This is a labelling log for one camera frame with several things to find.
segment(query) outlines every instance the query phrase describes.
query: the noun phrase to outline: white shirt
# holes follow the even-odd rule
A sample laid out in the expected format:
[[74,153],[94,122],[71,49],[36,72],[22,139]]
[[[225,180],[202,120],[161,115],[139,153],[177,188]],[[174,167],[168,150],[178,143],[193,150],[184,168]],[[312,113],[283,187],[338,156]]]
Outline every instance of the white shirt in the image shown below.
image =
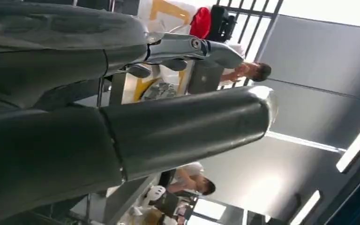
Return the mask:
[[[199,175],[203,173],[203,166],[199,162],[190,163],[184,166],[180,167],[181,169],[185,170],[189,176]],[[177,172],[174,174],[174,178],[171,182],[171,184],[174,183],[183,183],[183,179],[177,174]]]

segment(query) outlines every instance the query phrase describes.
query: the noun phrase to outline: window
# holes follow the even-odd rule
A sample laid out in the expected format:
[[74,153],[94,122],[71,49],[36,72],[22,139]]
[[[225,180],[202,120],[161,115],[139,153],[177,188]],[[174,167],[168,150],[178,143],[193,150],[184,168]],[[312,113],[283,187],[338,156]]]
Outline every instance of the window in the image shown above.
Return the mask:
[[187,221],[187,225],[221,225],[221,224],[203,219],[201,217],[191,216],[190,220]]
[[223,215],[225,208],[226,207],[221,204],[200,198],[195,205],[194,212],[215,220],[219,220]]

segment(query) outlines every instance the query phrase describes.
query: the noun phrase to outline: ceiling light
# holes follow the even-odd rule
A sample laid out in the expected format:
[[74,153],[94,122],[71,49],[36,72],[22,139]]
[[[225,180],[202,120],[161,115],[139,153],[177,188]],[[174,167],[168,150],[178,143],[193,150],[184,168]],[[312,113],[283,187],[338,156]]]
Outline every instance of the ceiling light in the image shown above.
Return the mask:
[[350,147],[347,149],[347,151],[343,154],[343,156],[340,158],[340,160],[337,162],[336,167],[337,169],[342,173],[346,168],[349,166],[349,164],[354,160],[354,158],[357,156],[357,154],[360,151],[360,133],[355,138],[355,140],[352,142]]
[[296,214],[294,219],[291,221],[290,225],[299,225],[306,216],[310,213],[310,211],[314,208],[314,206],[318,203],[321,198],[321,194],[318,190],[314,192],[314,194],[310,197],[307,203],[301,208],[301,210]]
[[317,143],[317,142],[312,142],[306,139],[301,139],[301,138],[297,138],[297,137],[293,137],[293,136],[289,136],[289,135],[284,135],[284,134],[280,134],[280,133],[276,133],[276,132],[272,132],[272,131],[267,131],[266,132],[266,136],[267,137],[271,137],[271,138],[275,138],[275,139],[279,139],[282,141],[286,141],[286,142],[292,142],[295,144],[301,144],[304,146],[308,146],[308,147],[313,147],[316,149],[322,149],[325,151],[332,151],[332,152],[346,152],[346,150],[344,149],[340,149],[340,148],[336,148],[330,145],[326,145],[326,144],[321,144],[321,143]]
[[266,216],[265,216],[265,221],[266,221],[266,223],[268,223],[270,220],[271,220],[271,217],[266,215]]

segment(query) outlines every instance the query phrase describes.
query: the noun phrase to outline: wall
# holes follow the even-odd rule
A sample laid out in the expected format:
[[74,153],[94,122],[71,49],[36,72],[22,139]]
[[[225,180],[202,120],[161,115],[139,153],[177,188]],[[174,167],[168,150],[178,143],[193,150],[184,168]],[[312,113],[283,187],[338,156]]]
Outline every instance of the wall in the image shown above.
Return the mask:
[[360,26],[360,0],[284,0],[279,13]]

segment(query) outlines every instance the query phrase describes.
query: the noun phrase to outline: white helmet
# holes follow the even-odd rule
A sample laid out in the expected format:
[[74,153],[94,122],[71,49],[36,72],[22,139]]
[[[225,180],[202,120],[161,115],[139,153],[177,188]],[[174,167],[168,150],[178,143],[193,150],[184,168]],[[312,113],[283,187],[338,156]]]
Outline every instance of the white helmet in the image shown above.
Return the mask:
[[166,188],[163,186],[153,186],[148,193],[146,194],[145,199],[143,200],[142,206],[144,208],[150,206],[151,201],[157,201],[164,195],[166,192]]

